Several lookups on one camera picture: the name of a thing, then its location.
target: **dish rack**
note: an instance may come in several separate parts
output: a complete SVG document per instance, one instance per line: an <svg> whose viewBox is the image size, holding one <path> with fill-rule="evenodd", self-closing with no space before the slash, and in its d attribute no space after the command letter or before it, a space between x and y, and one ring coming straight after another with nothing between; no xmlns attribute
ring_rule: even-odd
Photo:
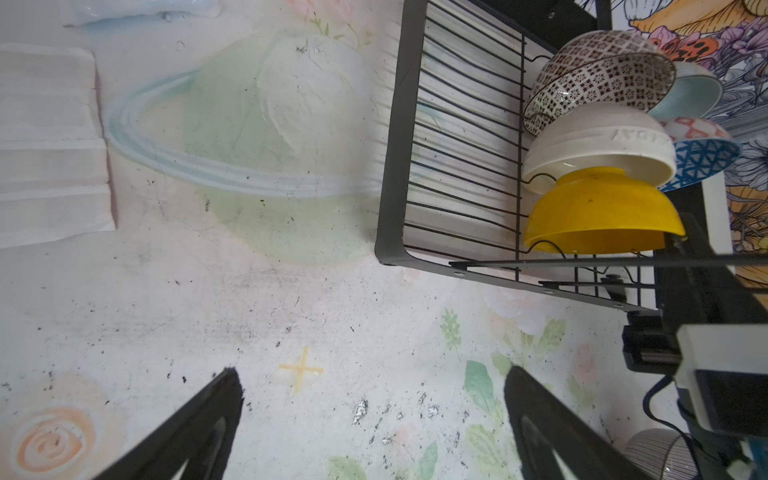
<svg viewBox="0 0 768 480"><path fill-rule="evenodd" d="M767 264L765 256L691 253L685 239L671 237L671 255L552 255L523 246L539 196L521 180L533 137L520 112L553 52L598 24L610 28L605 0L600 21L571 0L523 3L404 1L379 261L637 313L657 309L654 268Z"/></svg>

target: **yellow bowl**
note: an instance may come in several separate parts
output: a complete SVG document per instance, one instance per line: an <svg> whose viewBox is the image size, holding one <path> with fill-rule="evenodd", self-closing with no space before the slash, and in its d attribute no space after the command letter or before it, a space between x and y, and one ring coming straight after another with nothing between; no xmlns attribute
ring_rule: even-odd
<svg viewBox="0 0 768 480"><path fill-rule="evenodd" d="M685 235L672 202L616 167L592 167L560 177L533 207L525 246L540 240L566 254L629 253L664 247L664 233ZM558 253L550 243L534 247Z"/></svg>

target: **yellow cross mark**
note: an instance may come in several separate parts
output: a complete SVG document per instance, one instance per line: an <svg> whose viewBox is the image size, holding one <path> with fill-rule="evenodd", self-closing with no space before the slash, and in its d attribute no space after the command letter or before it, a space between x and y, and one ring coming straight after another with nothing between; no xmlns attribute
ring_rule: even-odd
<svg viewBox="0 0 768 480"><path fill-rule="evenodd" d="M313 366L306 366L306 354L310 352L308 346L304 347L304 352L301 354L301 363L299 365L285 365L280 363L277 368L285 370L295 370L299 373L299 378L296 379L296 387L293 389L293 394L296 395L301 389L301 381L304 378L304 372L316 372L323 373L323 369L319 369Z"/></svg>

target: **clear plastic bag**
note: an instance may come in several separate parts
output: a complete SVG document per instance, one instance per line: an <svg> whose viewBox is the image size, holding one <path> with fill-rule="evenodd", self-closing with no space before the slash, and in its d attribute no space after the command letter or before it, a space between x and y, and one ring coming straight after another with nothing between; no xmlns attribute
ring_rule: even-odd
<svg viewBox="0 0 768 480"><path fill-rule="evenodd" d="M207 17L221 12L219 0L58 0L58 5L65 27L161 12L189 12Z"/></svg>

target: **blue patterned bowl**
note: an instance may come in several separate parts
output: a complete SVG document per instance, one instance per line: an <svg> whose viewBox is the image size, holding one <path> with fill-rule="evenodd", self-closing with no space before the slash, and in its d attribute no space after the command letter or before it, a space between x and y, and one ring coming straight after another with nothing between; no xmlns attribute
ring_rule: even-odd
<svg viewBox="0 0 768 480"><path fill-rule="evenodd" d="M698 184L728 168L741 155L741 144L713 121L677 118L659 123L677 152L677 172L659 187L663 192Z"/></svg>

